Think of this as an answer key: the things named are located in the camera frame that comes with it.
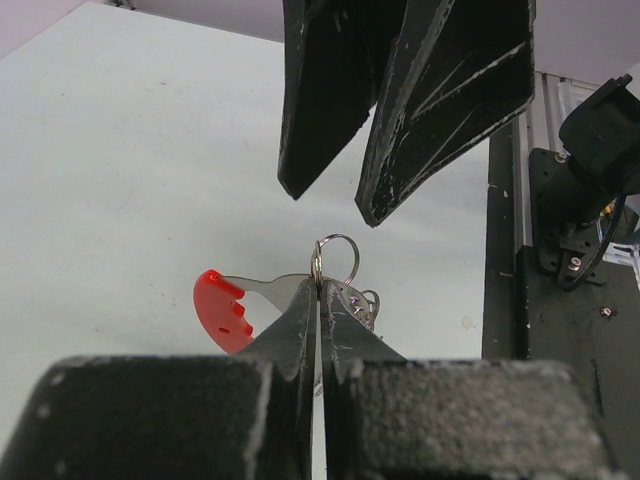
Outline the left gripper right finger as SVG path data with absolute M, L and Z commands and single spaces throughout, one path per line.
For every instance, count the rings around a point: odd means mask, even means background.
M 367 330 L 335 281 L 322 286 L 322 372 L 330 479 L 413 479 L 411 363 Z

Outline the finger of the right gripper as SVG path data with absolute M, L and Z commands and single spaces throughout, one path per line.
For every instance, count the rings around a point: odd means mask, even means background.
M 400 32 L 397 1 L 285 0 L 277 177 L 299 199 L 353 139 L 380 95 Z
M 392 44 L 355 202 L 380 225 L 534 96 L 532 1 L 409 1 Z

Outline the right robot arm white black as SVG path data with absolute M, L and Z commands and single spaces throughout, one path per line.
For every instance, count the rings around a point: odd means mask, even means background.
M 287 1 L 278 178 L 301 197 L 365 122 L 356 205 L 369 226 L 512 122 L 534 96 L 530 1 Z M 608 80 L 559 130 L 566 160 L 531 191 L 534 245 L 560 288 L 593 278 L 605 254 L 570 245 L 607 206 L 617 225 L 639 190 L 639 101 Z

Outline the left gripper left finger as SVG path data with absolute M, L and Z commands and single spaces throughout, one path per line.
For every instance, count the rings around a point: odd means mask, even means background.
M 221 479 L 309 479 L 317 291 L 303 277 L 284 312 L 233 357 L 220 396 Z

